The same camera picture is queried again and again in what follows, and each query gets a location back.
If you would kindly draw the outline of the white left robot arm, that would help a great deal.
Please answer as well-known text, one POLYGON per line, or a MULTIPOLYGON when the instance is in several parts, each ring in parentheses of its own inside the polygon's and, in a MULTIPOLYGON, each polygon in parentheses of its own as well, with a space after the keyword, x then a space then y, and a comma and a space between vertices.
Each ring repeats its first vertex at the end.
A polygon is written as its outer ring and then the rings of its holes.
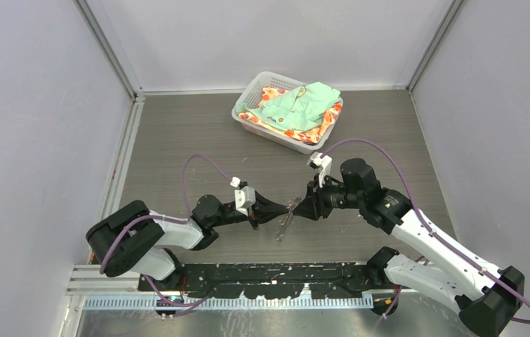
POLYGON ((247 222, 256 230, 288 210, 252 190, 235 192, 234 197, 222 203, 212 194, 204 195, 187 218, 165 216, 135 200, 92 226, 86 241, 100 262, 101 274, 137 272, 172 291, 183 279, 172 246, 202 250, 219 237, 216 227, 247 222))

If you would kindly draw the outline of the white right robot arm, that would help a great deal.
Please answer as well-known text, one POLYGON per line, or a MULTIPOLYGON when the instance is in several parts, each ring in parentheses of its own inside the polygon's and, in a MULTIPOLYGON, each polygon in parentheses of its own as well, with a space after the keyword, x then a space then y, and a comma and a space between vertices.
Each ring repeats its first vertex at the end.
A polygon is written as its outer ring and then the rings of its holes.
POLYGON ((317 170, 294 215, 319 220, 334 209, 356 209, 369 225, 408 244, 432 262, 419 265, 389 247, 368 260, 368 279, 377 288, 390 283, 422 293, 453 310, 477 336, 499 336, 521 308, 524 275, 515 267, 498 267, 465 248, 438 228, 401 192, 382 187, 363 159, 340 165, 341 180, 329 175, 332 159, 315 152, 309 166, 317 170))

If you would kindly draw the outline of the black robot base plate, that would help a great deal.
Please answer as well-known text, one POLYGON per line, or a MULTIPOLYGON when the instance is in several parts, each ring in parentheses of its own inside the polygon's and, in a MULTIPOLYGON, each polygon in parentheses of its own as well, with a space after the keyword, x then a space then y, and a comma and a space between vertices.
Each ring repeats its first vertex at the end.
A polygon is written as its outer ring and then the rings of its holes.
POLYGON ((268 300, 294 299, 306 289, 313 299, 327 299, 397 288, 377 269, 347 262, 185 264, 154 285, 161 293, 184 293, 196 299, 262 296, 268 300))

